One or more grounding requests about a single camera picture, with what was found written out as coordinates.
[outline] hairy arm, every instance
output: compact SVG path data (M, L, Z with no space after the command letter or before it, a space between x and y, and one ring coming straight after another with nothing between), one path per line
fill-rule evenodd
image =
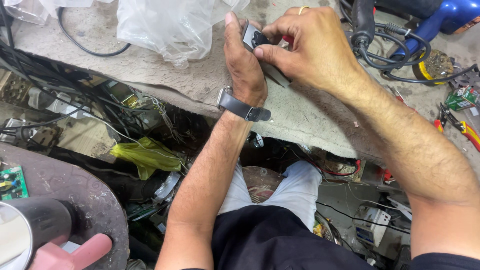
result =
M467 159L431 123L372 81L331 8L298 12L291 8L263 29L273 42L293 36L291 51L261 45L255 56L327 91L358 115L408 195L412 257L445 252L480 258L480 187Z
M255 56L243 47L242 23L225 17L225 58L233 96L254 107L267 97L264 75ZM214 268L211 242L215 218L227 195L235 165L252 122L225 111L183 180L168 214L167 231L156 270Z
M172 202L156 269L213 269L213 225L252 122L226 111Z

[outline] fingernail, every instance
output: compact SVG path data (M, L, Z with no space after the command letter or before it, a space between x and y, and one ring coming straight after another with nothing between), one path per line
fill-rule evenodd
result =
M231 21L232 21L232 14L230 12L228 12L225 15L225 26L227 26Z
M255 48L255 50L253 51L253 54L258 59L264 58L264 50L262 50L261 48Z

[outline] green circuit board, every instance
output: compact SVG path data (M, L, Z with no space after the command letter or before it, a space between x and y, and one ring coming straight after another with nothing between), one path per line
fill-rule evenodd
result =
M14 182L16 185L10 185L8 189L6 187L0 187L1 200L11 200L15 198L27 198L28 191L25 184L24 173L21 166L13 167L8 170L0 172L0 183L5 181Z

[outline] floor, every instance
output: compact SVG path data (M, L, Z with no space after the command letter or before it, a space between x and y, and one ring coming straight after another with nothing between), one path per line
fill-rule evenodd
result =
M377 201L380 194L374 186L367 185L350 185L352 191L349 190L347 184L329 184L322 181L318 187L318 202L330 205L350 216L355 215L355 211L362 204L357 200L352 192L360 199ZM330 207L317 204L317 210L326 218L332 219L332 224L338 229L342 238L354 249L355 252L363 253L364 247L355 238L355 229L352 225L352 219L346 217Z

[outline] leg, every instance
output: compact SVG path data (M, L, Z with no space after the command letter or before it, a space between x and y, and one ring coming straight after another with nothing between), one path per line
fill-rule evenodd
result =
M306 161L297 161L283 173L282 180L273 195L259 205L276 205L289 209L312 231L315 222L315 201L322 176Z
M244 206L252 204L252 199L250 199L250 194L248 194L247 184L245 184L245 179L243 179L241 166L237 163L235 171L233 172L232 183L230 183L227 196L225 197L218 214L238 210Z

